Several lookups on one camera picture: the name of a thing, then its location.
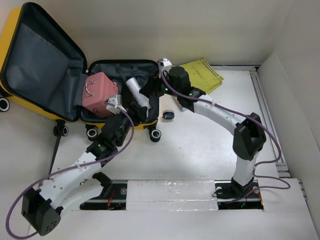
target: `pink box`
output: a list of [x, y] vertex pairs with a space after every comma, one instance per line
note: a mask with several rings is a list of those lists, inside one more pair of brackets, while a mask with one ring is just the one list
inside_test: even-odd
[[105, 101], [117, 94], [117, 83], [112, 82], [103, 72], [96, 73], [85, 80], [82, 106], [99, 118], [106, 118], [113, 113], [106, 109]]

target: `white bottle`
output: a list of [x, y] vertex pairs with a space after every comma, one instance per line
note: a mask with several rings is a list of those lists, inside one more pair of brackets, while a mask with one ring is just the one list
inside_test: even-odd
[[135, 77], [132, 77], [128, 81], [126, 81], [125, 84], [129, 88], [137, 103], [141, 107], [147, 107], [149, 111], [149, 109], [151, 108], [149, 105], [149, 98], [139, 92], [141, 86], [139, 85], [137, 79]]

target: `open suitcase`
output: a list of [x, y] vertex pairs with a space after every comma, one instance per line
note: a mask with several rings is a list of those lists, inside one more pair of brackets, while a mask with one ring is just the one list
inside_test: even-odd
[[[159, 74], [157, 63], [151, 60], [99, 60], [87, 68], [82, 50], [41, 6], [33, 2], [11, 11], [0, 46], [0, 111], [9, 109], [8, 99], [56, 120], [56, 136], [67, 135], [65, 122], [79, 118], [86, 123], [90, 140], [104, 125], [103, 119], [81, 106], [88, 76], [104, 72], [116, 82], [125, 107], [133, 102], [133, 97], [124, 78], [133, 76], [143, 87]], [[156, 129], [159, 98], [150, 97], [150, 106], [146, 122], [136, 121], [135, 125], [151, 132]]]

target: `silver handle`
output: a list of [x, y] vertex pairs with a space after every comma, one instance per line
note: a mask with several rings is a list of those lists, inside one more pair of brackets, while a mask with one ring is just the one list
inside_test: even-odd
[[89, 80], [85, 81], [85, 85], [84, 85], [84, 88], [85, 88], [86, 92], [92, 96], [93, 93], [88, 90], [88, 82], [91, 82], [92, 84], [94, 84], [95, 81], [89, 79]]

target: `white wall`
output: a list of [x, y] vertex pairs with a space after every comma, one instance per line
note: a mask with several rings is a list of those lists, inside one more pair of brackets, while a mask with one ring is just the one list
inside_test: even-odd
[[[22, 0], [0, 0], [0, 31], [10, 10]], [[17, 196], [48, 172], [54, 137], [54, 121], [15, 104], [0, 113], [0, 239], [9, 239], [5, 229], [7, 212]], [[21, 215], [21, 203], [11, 218], [12, 230], [26, 236], [29, 223]]]
[[320, 233], [320, 1], [294, 0], [259, 77], [289, 170]]
[[100, 59], [175, 64], [262, 63], [292, 0], [37, 0], [84, 50]]

